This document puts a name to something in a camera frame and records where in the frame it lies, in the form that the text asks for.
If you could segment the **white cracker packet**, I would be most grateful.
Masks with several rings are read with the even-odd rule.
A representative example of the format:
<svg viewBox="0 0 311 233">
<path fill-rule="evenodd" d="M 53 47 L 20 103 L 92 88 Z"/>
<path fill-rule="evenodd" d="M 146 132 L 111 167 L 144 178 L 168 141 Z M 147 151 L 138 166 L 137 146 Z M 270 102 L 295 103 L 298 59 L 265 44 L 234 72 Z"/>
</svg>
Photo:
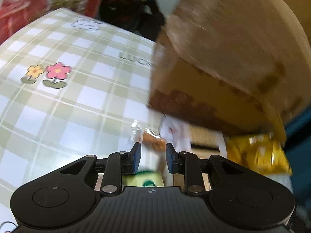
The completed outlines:
<svg viewBox="0 0 311 233">
<path fill-rule="evenodd" d="M 203 159 L 208 159 L 211 155 L 227 157 L 225 139 L 219 131 L 191 125 L 172 117 L 162 117 L 159 134 L 166 142 L 173 144 L 177 152 L 191 152 Z"/>
</svg>

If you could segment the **small clear biscuit packet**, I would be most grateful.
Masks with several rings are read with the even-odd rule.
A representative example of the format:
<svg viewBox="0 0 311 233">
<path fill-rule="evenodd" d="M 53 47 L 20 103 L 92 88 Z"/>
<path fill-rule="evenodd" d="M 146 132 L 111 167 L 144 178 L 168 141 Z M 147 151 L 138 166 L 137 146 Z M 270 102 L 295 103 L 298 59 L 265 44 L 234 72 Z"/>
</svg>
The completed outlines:
<svg viewBox="0 0 311 233">
<path fill-rule="evenodd" d="M 137 120 L 133 121 L 131 129 L 131 140 L 133 142 L 139 142 L 158 152 L 164 152 L 166 150 L 166 140 L 145 125 L 140 124 Z"/>
</svg>

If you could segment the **black exercise bike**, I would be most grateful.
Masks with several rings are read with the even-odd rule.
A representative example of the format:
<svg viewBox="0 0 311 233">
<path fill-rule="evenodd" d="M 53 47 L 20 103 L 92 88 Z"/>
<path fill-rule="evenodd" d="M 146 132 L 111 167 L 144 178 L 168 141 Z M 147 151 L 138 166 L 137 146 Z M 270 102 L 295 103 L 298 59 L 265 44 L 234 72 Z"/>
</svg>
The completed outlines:
<svg viewBox="0 0 311 233">
<path fill-rule="evenodd" d="M 156 0 L 101 0 L 99 19 L 155 41 L 165 24 Z"/>
</svg>

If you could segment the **cardboard box with plastic liner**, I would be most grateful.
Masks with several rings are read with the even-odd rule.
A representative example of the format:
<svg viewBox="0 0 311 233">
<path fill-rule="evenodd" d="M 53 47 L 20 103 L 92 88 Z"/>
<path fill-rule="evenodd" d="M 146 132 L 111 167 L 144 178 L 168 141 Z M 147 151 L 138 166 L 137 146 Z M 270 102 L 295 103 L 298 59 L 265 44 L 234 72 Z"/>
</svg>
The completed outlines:
<svg viewBox="0 0 311 233">
<path fill-rule="evenodd" d="M 283 0 L 179 0 L 152 57 L 149 104 L 227 135 L 273 133 L 310 104 L 310 45 Z"/>
</svg>

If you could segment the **small green white packet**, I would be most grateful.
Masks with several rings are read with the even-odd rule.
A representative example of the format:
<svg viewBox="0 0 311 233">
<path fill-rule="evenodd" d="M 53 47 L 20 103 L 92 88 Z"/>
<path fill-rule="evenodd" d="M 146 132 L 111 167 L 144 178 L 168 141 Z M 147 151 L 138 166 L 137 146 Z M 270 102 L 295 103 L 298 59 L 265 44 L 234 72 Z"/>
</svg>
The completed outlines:
<svg viewBox="0 0 311 233">
<path fill-rule="evenodd" d="M 132 187 L 164 187 L 164 182 L 160 173 L 154 171 L 140 171 L 134 175 L 123 175 L 124 186 Z"/>
</svg>

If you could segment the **yellow chip bag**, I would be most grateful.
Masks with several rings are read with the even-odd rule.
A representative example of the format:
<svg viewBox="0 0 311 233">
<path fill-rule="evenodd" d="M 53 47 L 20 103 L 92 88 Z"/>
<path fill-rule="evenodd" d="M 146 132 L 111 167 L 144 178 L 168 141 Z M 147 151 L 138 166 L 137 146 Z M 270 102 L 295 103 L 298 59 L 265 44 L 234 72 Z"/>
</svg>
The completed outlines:
<svg viewBox="0 0 311 233">
<path fill-rule="evenodd" d="M 280 143 L 267 134 L 226 139 L 227 158 L 262 175 L 292 175 L 289 161 Z"/>
</svg>

